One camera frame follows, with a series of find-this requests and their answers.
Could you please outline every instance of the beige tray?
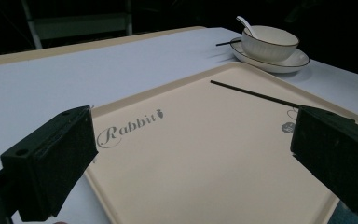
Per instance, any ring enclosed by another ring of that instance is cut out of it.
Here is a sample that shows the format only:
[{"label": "beige tray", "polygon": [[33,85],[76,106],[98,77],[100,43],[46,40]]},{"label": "beige tray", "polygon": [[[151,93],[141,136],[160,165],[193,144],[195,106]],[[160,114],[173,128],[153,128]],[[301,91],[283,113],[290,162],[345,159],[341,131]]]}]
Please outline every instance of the beige tray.
[{"label": "beige tray", "polygon": [[284,127],[295,122],[296,110],[210,80],[358,122],[352,112],[245,63],[94,108],[100,153],[87,177],[110,220],[327,223],[338,199],[292,157]]}]

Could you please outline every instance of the white saucer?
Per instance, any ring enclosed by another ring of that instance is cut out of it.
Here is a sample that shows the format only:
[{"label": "white saucer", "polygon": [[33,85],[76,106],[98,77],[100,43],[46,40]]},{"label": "white saucer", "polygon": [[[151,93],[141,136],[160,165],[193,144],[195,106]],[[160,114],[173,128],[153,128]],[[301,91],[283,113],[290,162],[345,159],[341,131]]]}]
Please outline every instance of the white saucer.
[{"label": "white saucer", "polygon": [[[233,41],[241,41],[240,37],[234,38]],[[234,49],[234,55],[241,62],[249,63],[255,67],[258,67],[266,72],[271,73],[291,73],[302,69],[305,65],[310,62],[310,58],[303,51],[296,49],[296,51],[286,60],[276,63],[265,63],[253,59],[246,55],[242,50],[241,42],[231,43],[231,47]]]}]

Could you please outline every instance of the table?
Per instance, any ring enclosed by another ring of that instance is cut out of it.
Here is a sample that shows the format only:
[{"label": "table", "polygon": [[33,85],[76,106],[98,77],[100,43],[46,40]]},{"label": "table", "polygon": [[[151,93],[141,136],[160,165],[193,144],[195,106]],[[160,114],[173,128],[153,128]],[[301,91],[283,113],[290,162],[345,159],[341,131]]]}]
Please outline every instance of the table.
[{"label": "table", "polygon": [[[224,28],[188,27],[2,55],[0,154],[64,110],[104,105],[236,62],[230,46],[215,44],[239,35]],[[311,60],[299,72],[273,75],[358,114],[358,74]],[[333,219],[352,218],[338,210]],[[13,221],[21,223],[18,214]],[[85,177],[48,223],[55,221],[109,222]]]}]

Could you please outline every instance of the chopstick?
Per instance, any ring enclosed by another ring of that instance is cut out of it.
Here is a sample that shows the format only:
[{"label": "chopstick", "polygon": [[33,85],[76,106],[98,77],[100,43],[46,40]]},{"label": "chopstick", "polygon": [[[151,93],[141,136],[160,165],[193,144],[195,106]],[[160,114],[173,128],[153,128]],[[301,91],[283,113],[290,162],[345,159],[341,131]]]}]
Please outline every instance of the chopstick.
[{"label": "chopstick", "polygon": [[246,93],[246,94],[249,94],[249,95],[253,95],[255,97],[259,97],[259,98],[262,98],[262,99],[265,99],[265,100],[269,100],[269,101],[272,101],[272,102],[275,102],[275,103],[278,103],[278,104],[281,104],[281,105],[288,105],[288,106],[291,106],[293,108],[300,108],[300,105],[298,105],[298,104],[295,104],[295,103],[292,103],[292,102],[287,102],[287,101],[277,99],[277,98],[273,98],[271,96],[263,95],[263,94],[260,94],[260,93],[254,92],[254,91],[247,91],[245,89],[230,86],[228,84],[213,81],[213,80],[211,80],[211,83],[214,84],[214,85],[218,85],[218,86],[221,86],[221,87],[225,87],[225,88],[234,90],[234,91],[240,91],[240,92],[243,92],[243,93]]},{"label": "chopstick", "polygon": [[238,42],[241,42],[241,40],[238,39],[238,40],[234,40],[234,41],[224,42],[224,43],[216,44],[216,46],[219,47],[219,46],[222,46],[222,45],[234,44],[234,43],[238,43]]}]

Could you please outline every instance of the ceramic spoon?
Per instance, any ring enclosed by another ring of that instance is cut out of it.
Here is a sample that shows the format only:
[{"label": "ceramic spoon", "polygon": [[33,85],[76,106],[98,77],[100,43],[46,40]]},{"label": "ceramic spoon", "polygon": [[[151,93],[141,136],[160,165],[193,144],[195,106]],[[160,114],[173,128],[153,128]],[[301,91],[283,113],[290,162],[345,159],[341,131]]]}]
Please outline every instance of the ceramic spoon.
[{"label": "ceramic spoon", "polygon": [[238,16],[237,21],[240,21],[242,25],[244,25],[246,28],[248,28],[249,32],[251,33],[251,36],[258,39],[257,35],[255,34],[255,31],[252,29],[252,26],[249,24],[248,21],[246,21],[243,17]]}]

